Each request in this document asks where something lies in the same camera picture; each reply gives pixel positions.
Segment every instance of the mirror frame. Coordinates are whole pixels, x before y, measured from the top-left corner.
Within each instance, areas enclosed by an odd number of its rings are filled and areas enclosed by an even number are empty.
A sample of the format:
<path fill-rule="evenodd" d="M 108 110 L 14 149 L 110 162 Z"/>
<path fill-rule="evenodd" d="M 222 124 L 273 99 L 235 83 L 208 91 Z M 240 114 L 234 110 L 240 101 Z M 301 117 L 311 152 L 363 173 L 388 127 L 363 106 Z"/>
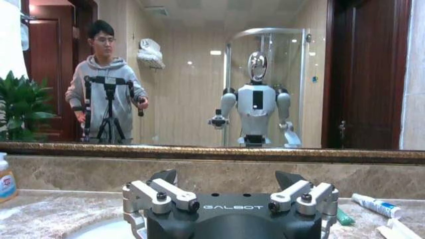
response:
<path fill-rule="evenodd" d="M 12 155 L 425 165 L 425 151 L 0 142 Z"/>

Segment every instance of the green leaves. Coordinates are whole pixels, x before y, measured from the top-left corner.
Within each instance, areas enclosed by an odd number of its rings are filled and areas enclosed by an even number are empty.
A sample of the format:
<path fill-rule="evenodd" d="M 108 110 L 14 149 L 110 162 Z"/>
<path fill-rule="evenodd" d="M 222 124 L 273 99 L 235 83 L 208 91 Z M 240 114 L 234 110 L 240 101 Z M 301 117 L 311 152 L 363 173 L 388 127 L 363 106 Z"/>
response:
<path fill-rule="evenodd" d="M 24 76 L 16 78 L 10 71 L 0 78 L 0 129 L 2 140 L 34 140 L 36 129 L 46 120 L 56 117 L 52 107 L 47 81 L 39 85 Z"/>

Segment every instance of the shower enclosure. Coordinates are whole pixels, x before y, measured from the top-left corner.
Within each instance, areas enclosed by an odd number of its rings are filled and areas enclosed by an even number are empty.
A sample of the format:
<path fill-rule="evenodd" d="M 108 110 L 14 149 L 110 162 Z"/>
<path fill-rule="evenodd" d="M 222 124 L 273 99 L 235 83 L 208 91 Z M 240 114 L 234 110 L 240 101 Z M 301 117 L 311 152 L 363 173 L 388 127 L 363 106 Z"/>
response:
<path fill-rule="evenodd" d="M 227 42 L 224 55 L 224 85 L 239 89 L 250 83 L 247 69 L 252 52 L 261 51 L 268 58 L 268 69 L 264 83 L 272 88 L 285 88 L 291 95 L 289 118 L 295 132 L 301 139 L 303 119 L 303 79 L 305 59 L 305 30 L 285 28 L 255 28 L 236 34 Z M 239 146 L 242 122 L 238 110 L 230 114 L 230 125 L 223 131 L 223 145 Z M 268 137 L 272 144 L 267 147 L 283 147 L 287 143 L 279 129 L 277 108 L 269 119 Z"/>

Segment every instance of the glasses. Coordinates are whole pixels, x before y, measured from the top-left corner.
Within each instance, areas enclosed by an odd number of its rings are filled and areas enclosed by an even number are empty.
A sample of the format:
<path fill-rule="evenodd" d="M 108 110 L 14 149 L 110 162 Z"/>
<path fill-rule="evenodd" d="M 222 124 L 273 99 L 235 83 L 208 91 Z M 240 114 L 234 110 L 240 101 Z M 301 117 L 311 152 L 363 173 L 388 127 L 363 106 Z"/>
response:
<path fill-rule="evenodd" d="M 102 43 L 102 44 L 107 44 L 107 42 L 114 43 L 115 42 L 115 38 L 114 37 L 98 37 L 96 40 Z"/>

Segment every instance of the marble countertop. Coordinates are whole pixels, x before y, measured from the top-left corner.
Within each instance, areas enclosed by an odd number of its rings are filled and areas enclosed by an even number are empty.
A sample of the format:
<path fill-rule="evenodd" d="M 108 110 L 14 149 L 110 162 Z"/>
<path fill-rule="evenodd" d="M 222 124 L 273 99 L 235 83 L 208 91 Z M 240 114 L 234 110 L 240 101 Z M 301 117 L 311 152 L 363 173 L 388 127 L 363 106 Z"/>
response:
<path fill-rule="evenodd" d="M 401 207 L 401 222 L 425 238 L 425 200 L 387 200 Z M 0 204 L 2 239 L 62 239 L 83 227 L 123 217 L 120 193 L 20 190 Z M 376 228 L 388 219 L 348 199 L 340 208 L 356 220 L 353 226 L 336 223 L 331 239 L 381 239 Z"/>

